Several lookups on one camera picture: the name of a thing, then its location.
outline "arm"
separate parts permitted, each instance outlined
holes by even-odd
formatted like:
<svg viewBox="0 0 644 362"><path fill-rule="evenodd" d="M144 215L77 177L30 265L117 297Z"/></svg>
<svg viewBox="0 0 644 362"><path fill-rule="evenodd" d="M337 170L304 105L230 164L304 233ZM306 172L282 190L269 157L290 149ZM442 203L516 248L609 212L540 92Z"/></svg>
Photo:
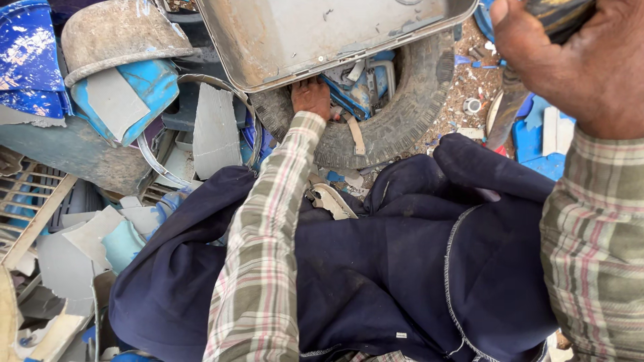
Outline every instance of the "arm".
<svg viewBox="0 0 644 362"><path fill-rule="evenodd" d="M644 358L644 140L576 129L540 228L553 311L576 353Z"/></svg>
<svg viewBox="0 0 644 362"><path fill-rule="evenodd" d="M301 111L232 221L225 265L214 286L204 361L299 358L293 237L313 151L330 111L328 87L307 82L293 87L294 108ZM318 107L310 106L311 100Z"/></svg>
<svg viewBox="0 0 644 362"><path fill-rule="evenodd" d="M497 48L577 119L540 225L553 311L583 360L644 359L644 2L597 0L563 45L524 5L495 1Z"/></svg>

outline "tire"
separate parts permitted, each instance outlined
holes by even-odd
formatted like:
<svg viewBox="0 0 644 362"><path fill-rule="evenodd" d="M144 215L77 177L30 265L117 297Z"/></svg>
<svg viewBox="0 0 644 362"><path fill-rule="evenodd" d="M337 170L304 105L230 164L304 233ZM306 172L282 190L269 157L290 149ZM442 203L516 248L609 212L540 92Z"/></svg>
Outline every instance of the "tire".
<svg viewBox="0 0 644 362"><path fill-rule="evenodd" d="M314 153L315 164L361 169L387 161L414 145L438 117L454 75L452 29L400 48L398 87L392 101L376 116L359 122L366 156L354 155L355 143L346 124L329 123ZM293 119L286 87L253 93L251 102L270 134L282 141Z"/></svg>

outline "navy blue cloth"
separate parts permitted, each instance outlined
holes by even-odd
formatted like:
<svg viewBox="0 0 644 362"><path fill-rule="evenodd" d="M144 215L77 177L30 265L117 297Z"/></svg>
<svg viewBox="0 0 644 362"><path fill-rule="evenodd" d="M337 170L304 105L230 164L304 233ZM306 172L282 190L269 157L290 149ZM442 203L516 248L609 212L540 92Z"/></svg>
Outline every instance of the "navy blue cloth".
<svg viewBox="0 0 644 362"><path fill-rule="evenodd" d="M540 355L556 329L538 230L554 184L461 135L443 137L434 157L388 166L364 204L342 195L368 217L335 221L304 200L295 237L302 360L347 350L418 361ZM253 182L242 167L217 172L119 274L109 310L119 338L164 361L201 360L225 257L205 243L225 232ZM473 187L501 201L485 203Z"/></svg>

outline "shirt sleeve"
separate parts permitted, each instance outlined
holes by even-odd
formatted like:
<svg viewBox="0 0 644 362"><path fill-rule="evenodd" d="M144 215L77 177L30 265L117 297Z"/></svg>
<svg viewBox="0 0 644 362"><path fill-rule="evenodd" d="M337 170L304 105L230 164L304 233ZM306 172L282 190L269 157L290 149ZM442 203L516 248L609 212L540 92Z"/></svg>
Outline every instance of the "shirt sleeve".
<svg viewBox="0 0 644 362"><path fill-rule="evenodd" d="M644 139L577 127L540 228L551 305L576 355L644 359Z"/></svg>
<svg viewBox="0 0 644 362"><path fill-rule="evenodd" d="M231 225L204 361L297 361L295 229L326 121L298 112Z"/></svg>

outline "metal tray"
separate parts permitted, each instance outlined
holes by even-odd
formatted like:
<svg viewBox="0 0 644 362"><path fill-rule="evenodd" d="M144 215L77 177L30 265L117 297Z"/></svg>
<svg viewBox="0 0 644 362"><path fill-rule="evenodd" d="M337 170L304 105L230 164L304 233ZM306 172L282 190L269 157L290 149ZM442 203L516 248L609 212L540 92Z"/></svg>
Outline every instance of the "metal tray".
<svg viewBox="0 0 644 362"><path fill-rule="evenodd" d="M197 0L229 80L253 93L460 23L478 0Z"/></svg>

